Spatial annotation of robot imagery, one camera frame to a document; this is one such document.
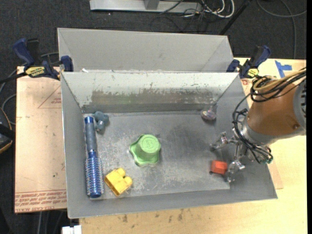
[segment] yellow block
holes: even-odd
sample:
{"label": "yellow block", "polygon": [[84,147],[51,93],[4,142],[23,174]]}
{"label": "yellow block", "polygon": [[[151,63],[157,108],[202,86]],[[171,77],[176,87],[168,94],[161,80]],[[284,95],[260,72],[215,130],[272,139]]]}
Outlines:
{"label": "yellow block", "polygon": [[126,172],[122,168],[110,172],[106,175],[104,181],[111,188],[115,196],[119,196],[132,185],[132,179],[126,176]]}

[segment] cardboard sheet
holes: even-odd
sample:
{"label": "cardboard sheet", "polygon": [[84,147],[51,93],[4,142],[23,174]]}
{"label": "cardboard sheet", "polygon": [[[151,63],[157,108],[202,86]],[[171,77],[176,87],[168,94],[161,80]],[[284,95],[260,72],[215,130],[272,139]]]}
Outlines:
{"label": "cardboard sheet", "polygon": [[17,80],[15,213],[67,206],[60,82]]}

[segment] green plastic toy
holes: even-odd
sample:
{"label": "green plastic toy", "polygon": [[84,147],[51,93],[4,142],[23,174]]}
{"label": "green plastic toy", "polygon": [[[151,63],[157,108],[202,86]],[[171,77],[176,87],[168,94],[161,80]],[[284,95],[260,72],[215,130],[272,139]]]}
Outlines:
{"label": "green plastic toy", "polygon": [[159,159],[160,147],[160,142],[154,135],[141,135],[130,145],[130,152],[138,166],[155,164]]}

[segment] white object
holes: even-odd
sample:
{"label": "white object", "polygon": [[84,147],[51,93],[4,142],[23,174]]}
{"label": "white object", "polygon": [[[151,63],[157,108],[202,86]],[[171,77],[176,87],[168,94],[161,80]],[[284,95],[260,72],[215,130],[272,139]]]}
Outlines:
{"label": "white object", "polygon": [[75,225],[74,227],[64,226],[62,227],[62,234],[82,234],[81,225]]}

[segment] red block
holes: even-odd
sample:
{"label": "red block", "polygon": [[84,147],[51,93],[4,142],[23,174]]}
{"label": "red block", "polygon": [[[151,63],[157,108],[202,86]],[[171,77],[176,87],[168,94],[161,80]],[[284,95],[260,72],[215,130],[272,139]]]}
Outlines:
{"label": "red block", "polygon": [[211,171],[216,174],[225,175],[228,169],[227,162],[220,161],[220,160],[213,160],[211,163]]}

